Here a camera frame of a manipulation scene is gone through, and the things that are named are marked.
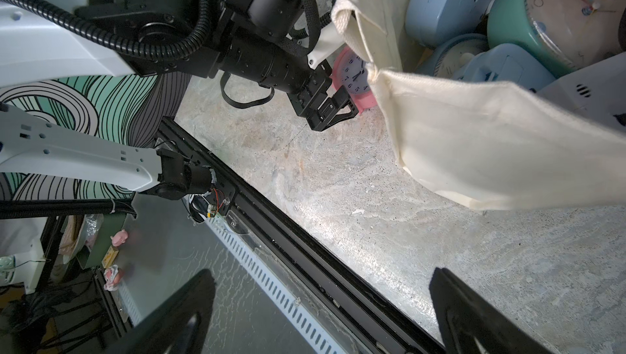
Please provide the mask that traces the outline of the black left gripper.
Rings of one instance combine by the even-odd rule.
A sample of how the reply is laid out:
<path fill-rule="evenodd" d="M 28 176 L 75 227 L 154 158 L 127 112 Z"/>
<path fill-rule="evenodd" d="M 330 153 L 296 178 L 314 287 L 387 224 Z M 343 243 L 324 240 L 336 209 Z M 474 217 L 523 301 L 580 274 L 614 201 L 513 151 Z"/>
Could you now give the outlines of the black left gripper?
<path fill-rule="evenodd" d="M 220 54 L 215 66 L 223 72 L 220 90 L 226 103 L 245 110 L 268 103 L 282 91 L 296 115 L 316 132 L 357 116 L 345 88 L 329 95 L 328 62 L 312 66 L 308 60 L 323 28 L 316 0 L 219 0 L 218 10 L 215 43 Z M 232 99 L 226 86 L 233 75 L 270 94 L 247 102 Z"/>

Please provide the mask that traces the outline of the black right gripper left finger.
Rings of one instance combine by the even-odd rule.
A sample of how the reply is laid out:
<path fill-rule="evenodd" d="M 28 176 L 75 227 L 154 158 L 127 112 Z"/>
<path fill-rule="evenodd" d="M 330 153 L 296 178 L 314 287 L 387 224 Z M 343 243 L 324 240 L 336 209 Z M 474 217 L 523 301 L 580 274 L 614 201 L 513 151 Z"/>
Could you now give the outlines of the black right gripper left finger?
<path fill-rule="evenodd" d="M 202 269 L 107 353 L 200 353 L 210 328 L 216 283 Z"/>

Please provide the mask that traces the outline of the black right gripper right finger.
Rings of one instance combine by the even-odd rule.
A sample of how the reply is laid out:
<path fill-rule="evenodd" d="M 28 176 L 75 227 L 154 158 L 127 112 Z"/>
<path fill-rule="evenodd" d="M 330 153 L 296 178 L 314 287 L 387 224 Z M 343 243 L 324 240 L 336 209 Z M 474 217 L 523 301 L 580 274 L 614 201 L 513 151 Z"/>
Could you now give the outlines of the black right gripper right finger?
<path fill-rule="evenodd" d="M 447 353 L 548 353 L 449 269 L 429 285 Z"/>

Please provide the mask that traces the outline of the pink twin-bell alarm clock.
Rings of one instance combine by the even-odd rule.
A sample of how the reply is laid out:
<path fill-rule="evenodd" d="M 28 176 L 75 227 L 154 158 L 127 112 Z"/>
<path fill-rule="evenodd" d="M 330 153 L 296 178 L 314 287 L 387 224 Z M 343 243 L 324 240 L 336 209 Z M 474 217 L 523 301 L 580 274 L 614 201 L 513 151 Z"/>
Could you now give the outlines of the pink twin-bell alarm clock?
<path fill-rule="evenodd" d="M 337 56 L 332 73 L 333 86 L 344 87 L 360 113 L 378 105 L 368 83 L 366 62 L 350 47 L 345 46 Z"/>

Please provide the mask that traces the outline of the cream floral canvas bag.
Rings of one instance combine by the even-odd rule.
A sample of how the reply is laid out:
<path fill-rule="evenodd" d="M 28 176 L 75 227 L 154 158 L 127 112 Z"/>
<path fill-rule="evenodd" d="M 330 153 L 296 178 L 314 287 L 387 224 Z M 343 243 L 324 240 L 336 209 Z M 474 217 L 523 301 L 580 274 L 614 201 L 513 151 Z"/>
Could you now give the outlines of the cream floral canvas bag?
<path fill-rule="evenodd" d="M 395 157 L 428 190 L 474 210 L 622 204 L 625 135 L 511 82 L 409 72 L 409 0 L 337 0 L 332 20 L 365 61 Z"/>

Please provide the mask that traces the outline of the blue round alarm clock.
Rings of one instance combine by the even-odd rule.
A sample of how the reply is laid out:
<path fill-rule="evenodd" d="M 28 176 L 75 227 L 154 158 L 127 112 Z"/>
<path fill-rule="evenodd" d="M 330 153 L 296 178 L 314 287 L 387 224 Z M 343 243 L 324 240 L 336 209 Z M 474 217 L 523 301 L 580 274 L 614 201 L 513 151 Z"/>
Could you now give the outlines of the blue round alarm clock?
<path fill-rule="evenodd" d="M 481 34 L 464 34 L 454 37 L 435 49 L 416 73 L 441 79 L 450 79 L 475 56 L 487 52 L 487 37 Z"/>

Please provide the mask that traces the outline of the light blue square clock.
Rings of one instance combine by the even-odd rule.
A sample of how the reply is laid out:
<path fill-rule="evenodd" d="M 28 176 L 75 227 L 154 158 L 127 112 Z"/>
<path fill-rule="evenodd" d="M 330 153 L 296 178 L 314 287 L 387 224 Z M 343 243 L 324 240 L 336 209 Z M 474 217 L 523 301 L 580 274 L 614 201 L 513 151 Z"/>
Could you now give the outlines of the light blue square clock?
<path fill-rule="evenodd" d="M 511 82 L 533 93 L 556 80 L 533 55 L 516 44 L 500 44 L 481 52 L 457 70 L 452 79 L 466 83 Z"/>

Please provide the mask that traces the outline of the green round alarm clock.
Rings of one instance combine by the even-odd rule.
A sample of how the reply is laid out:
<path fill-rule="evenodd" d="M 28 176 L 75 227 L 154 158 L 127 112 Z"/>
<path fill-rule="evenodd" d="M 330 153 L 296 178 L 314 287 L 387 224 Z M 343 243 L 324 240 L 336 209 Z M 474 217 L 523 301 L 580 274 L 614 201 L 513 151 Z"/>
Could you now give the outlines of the green round alarm clock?
<path fill-rule="evenodd" d="M 495 0 L 487 39 L 518 45 L 562 77 L 623 52 L 624 12 L 625 0 Z"/>

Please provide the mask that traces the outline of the small pink square clock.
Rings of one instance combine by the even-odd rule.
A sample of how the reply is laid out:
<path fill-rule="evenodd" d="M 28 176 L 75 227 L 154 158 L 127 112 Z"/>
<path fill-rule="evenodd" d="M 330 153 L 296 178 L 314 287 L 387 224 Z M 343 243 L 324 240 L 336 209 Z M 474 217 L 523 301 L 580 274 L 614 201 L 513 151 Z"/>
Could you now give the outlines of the small pink square clock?
<path fill-rule="evenodd" d="M 581 117 L 625 132 L 625 54 L 564 75 L 538 95 Z"/>

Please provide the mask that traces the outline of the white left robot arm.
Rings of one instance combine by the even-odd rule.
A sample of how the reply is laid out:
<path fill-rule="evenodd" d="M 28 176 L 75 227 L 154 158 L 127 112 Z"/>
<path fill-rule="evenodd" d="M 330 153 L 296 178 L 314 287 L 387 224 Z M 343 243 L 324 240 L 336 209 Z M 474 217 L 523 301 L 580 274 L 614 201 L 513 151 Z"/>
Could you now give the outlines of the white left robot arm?
<path fill-rule="evenodd" d="M 191 77 L 285 93 L 322 132 L 354 118 L 311 53 L 316 0 L 1 0 L 1 196 L 180 199 L 212 171 L 150 145 Z"/>

